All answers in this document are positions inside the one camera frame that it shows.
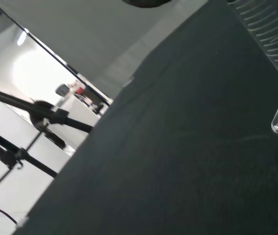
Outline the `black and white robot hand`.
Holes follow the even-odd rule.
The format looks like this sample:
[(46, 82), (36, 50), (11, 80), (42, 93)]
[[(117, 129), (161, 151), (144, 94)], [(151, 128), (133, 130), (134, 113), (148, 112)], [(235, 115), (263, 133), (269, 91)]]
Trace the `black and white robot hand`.
[(171, 2), (171, 0), (122, 0), (124, 3), (137, 8), (156, 8)]

